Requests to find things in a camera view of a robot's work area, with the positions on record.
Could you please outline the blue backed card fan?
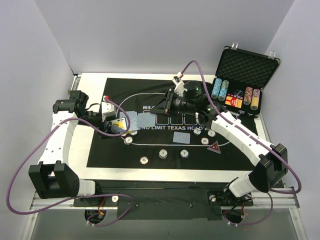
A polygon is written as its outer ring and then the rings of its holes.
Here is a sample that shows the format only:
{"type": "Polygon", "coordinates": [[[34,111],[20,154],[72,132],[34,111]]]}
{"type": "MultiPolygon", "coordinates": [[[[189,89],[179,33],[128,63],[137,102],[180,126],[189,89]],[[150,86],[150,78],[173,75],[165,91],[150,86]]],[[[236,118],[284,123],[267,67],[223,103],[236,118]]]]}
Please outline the blue backed card fan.
{"type": "Polygon", "coordinates": [[[148,129],[156,126],[156,115],[150,112],[137,113],[136,111],[127,111],[130,119],[129,131],[148,129]]]}

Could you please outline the blue backed dealt card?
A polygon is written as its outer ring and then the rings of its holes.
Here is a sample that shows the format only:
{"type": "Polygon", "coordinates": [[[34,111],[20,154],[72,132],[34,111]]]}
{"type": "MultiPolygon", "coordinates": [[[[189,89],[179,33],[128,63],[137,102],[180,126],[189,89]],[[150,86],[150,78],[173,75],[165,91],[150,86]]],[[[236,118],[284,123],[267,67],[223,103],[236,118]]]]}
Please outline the blue backed dealt card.
{"type": "Polygon", "coordinates": [[[174,132],[173,140],[174,143],[179,144],[190,144],[191,142],[191,134],[186,132],[174,132]]]}

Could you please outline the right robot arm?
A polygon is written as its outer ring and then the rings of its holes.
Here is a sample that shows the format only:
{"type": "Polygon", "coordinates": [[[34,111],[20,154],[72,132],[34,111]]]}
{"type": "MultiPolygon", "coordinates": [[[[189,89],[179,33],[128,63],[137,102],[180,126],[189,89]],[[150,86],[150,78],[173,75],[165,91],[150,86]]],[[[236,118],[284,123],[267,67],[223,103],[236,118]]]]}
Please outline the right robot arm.
{"type": "Polygon", "coordinates": [[[168,117],[179,114],[194,116],[198,124],[205,125],[237,147],[254,165],[254,169],[232,180],[223,192],[224,201],[236,204],[241,197],[253,191],[267,193],[284,177],[288,169],[287,149],[274,146],[250,131],[221,104],[208,100],[198,81],[183,83],[174,78],[175,88],[168,89],[151,113],[168,117]]]}

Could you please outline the grey chips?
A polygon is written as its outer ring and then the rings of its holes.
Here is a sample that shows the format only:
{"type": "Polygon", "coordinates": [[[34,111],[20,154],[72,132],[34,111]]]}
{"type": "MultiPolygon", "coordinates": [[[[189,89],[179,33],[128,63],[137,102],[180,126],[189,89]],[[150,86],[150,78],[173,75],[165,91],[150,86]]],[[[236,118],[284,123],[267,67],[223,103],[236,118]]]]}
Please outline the grey chips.
{"type": "Polygon", "coordinates": [[[133,138],[131,136],[128,136],[124,139],[124,144],[125,145],[130,145],[133,143],[133,138]]]}
{"type": "Polygon", "coordinates": [[[202,130],[196,127],[196,128],[193,130],[193,133],[194,133],[196,136],[199,136],[199,135],[202,133],[202,130]]]}

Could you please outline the grey chip stack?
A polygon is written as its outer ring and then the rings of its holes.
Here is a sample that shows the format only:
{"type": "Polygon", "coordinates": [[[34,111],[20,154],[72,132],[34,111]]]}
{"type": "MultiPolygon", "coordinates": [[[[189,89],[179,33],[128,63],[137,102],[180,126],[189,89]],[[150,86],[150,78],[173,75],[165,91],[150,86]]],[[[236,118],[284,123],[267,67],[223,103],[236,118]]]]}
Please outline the grey chip stack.
{"type": "Polygon", "coordinates": [[[168,152],[167,150],[165,149],[161,149],[158,153],[158,156],[161,158],[161,159],[166,159],[167,156],[168,156],[168,152]]]}

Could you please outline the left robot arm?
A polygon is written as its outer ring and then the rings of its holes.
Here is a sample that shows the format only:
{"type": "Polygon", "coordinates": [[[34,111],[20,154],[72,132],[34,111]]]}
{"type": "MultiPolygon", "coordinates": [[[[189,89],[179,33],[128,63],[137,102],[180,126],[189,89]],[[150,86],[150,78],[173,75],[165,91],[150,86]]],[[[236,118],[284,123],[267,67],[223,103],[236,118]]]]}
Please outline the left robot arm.
{"type": "Polygon", "coordinates": [[[46,141],[45,150],[38,164],[31,165],[28,175],[41,199],[83,197],[92,206],[99,205],[103,193],[97,190],[93,180],[80,179],[69,167],[69,152],[76,126],[85,120],[106,132],[104,124],[114,117],[116,107],[104,96],[98,112],[89,111],[87,94],[73,90],[68,99],[57,100],[52,107],[54,133],[46,141]]]}

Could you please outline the blue chip stack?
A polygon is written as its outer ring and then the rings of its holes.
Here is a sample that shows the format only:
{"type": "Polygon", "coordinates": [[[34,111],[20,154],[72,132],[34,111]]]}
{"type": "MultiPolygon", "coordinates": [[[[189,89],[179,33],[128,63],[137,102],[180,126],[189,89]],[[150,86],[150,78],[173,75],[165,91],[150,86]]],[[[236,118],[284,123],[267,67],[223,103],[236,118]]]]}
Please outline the blue chip stack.
{"type": "Polygon", "coordinates": [[[183,158],[183,159],[186,159],[189,157],[189,152],[186,150],[186,149],[183,149],[180,151],[180,156],[183,158]]]}

